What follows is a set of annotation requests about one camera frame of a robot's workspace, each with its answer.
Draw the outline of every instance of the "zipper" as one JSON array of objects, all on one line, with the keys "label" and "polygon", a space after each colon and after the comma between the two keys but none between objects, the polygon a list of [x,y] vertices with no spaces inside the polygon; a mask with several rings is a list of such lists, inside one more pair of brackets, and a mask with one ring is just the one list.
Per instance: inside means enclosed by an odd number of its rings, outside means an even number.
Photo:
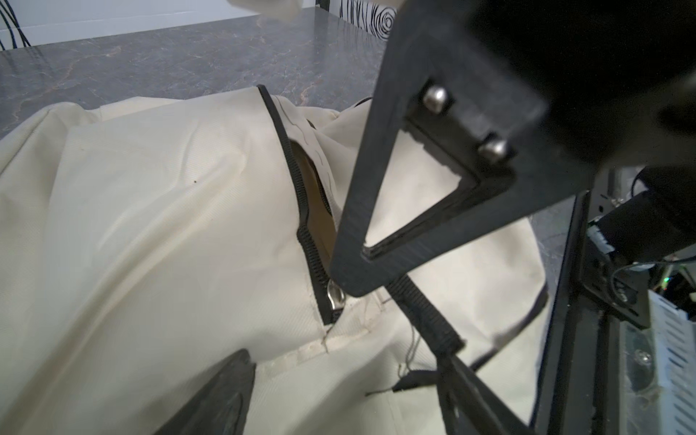
[{"label": "zipper", "polygon": [[[299,165],[297,164],[292,152],[292,144],[287,137],[287,132],[283,126],[283,121],[280,119],[278,109],[273,103],[271,95],[266,89],[266,86],[258,85],[258,89],[261,93],[261,98],[266,105],[266,109],[271,116],[273,125],[276,128],[278,140],[280,141],[280,146],[283,149],[283,155],[285,156],[285,162],[287,163],[287,169],[290,172],[292,186],[295,189],[297,208],[299,210],[300,218],[299,227],[297,228],[296,233],[297,241],[300,243],[302,251],[305,254],[305,259],[307,260],[307,268],[309,270],[309,276],[312,282],[317,308],[322,317],[324,325],[332,324],[338,320],[343,308],[345,307],[345,294],[326,273],[322,260],[319,256],[319,251],[317,250],[317,245],[309,231],[309,200],[307,190],[304,185]],[[325,197],[326,194],[323,192],[324,188],[321,182],[318,182],[318,184],[322,191],[322,196]]]},{"label": "zipper", "polygon": [[317,172],[317,167],[314,165],[314,162],[312,161],[312,159],[309,159],[309,164],[312,166],[312,171],[314,171],[314,176],[317,178],[317,183],[319,185],[319,195],[322,197],[322,204],[324,204],[324,209],[326,210],[326,213],[329,213],[329,216],[333,216],[333,213],[331,213],[331,206],[329,205],[329,199],[326,197],[326,191],[324,190],[324,185],[320,181],[321,179],[319,178],[319,173]]}]

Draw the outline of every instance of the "black metal bracket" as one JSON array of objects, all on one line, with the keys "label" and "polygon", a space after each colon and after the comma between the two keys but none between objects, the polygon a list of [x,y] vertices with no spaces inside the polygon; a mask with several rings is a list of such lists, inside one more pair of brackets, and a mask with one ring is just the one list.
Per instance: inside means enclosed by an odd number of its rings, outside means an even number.
[{"label": "black metal bracket", "polygon": [[539,372],[532,417],[538,435],[616,434],[619,323],[650,327],[645,275],[622,277],[631,292],[619,303],[607,288],[612,266],[587,237],[588,223],[615,206],[613,177],[603,172],[576,197]]},{"label": "black metal bracket", "polygon": [[[547,117],[548,100],[468,32],[478,3],[412,0],[397,14],[351,179],[331,277],[362,296],[592,183],[595,165]],[[441,113],[428,86],[448,92]],[[373,247],[365,236],[400,129],[462,176],[459,188]],[[477,150],[497,136],[513,150],[491,163]]]}]

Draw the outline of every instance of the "marble countertop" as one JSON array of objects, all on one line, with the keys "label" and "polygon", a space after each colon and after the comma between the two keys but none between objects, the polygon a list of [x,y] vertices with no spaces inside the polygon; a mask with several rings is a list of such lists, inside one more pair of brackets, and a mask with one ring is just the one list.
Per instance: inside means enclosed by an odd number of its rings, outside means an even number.
[{"label": "marble countertop", "polygon": [[[264,84],[343,110],[372,94],[386,44],[318,8],[292,22],[245,17],[0,52],[0,138],[37,110],[129,97],[189,99]],[[530,217],[555,293],[572,199]]]}]

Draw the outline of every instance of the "black strap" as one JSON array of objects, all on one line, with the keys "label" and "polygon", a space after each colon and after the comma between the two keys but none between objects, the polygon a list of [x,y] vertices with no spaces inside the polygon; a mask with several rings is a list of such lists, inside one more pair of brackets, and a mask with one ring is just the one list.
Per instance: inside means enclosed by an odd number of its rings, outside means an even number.
[{"label": "black strap", "polygon": [[541,288],[541,291],[537,295],[536,300],[534,301],[534,305],[532,306],[532,309],[527,313],[527,315],[522,319],[519,324],[517,324],[514,328],[512,328],[513,333],[508,333],[504,338],[496,343],[496,346],[485,353],[484,355],[480,356],[476,361],[471,363],[469,365],[469,368],[473,370],[474,372],[478,372],[481,367],[486,365],[495,355],[498,354],[501,350],[505,348],[515,337],[517,337],[522,331],[529,326],[530,323],[534,319],[536,319],[539,314],[544,310],[544,307],[548,303],[548,286],[544,283],[544,286]]},{"label": "black strap", "polygon": [[155,435],[242,435],[255,376],[249,352],[236,351]]},{"label": "black strap", "polygon": [[385,287],[437,359],[455,355],[464,347],[459,334],[408,275]]},{"label": "black strap", "polygon": [[399,391],[435,385],[438,376],[438,372],[435,370],[412,370],[399,379],[392,387],[392,391],[398,393]]},{"label": "black strap", "polygon": [[360,106],[362,103],[366,103],[366,102],[370,101],[371,99],[372,99],[372,97],[365,97],[362,100],[358,101],[357,103],[353,104],[353,107],[355,108],[357,106]]}]

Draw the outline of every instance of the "black circular pattern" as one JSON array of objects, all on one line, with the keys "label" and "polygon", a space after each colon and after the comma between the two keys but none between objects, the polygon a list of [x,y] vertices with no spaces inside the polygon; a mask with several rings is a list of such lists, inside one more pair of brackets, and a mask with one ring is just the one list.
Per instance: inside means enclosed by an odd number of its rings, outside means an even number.
[{"label": "black circular pattern", "polygon": [[364,0],[341,0],[339,16],[381,40],[387,40],[396,9]]}]

